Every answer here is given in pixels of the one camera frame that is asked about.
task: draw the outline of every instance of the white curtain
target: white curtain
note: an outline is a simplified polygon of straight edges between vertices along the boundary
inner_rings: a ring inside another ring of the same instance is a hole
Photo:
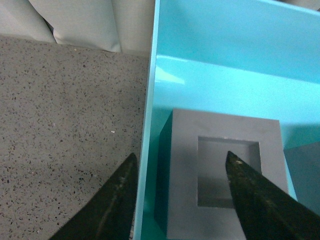
[[[1,35],[149,55],[155,0],[0,0],[0,7]]]

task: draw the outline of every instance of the square recess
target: square recess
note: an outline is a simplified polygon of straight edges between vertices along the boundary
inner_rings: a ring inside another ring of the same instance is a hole
[[[228,151],[261,173],[259,143],[218,137],[198,137],[198,191],[199,207],[233,208],[228,177],[223,161]]]

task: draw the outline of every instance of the gray foam block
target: gray foam block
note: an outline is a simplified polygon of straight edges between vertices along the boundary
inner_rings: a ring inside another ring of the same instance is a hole
[[[285,149],[297,200],[320,215],[320,142]]]
[[[154,211],[168,239],[246,239],[225,170],[228,151],[288,192],[278,120],[174,109],[159,137]]]

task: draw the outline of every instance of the terrazzo floor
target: terrazzo floor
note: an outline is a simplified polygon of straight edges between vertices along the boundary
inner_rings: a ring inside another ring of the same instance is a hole
[[[0,239],[46,240],[131,152],[148,59],[0,36]]]

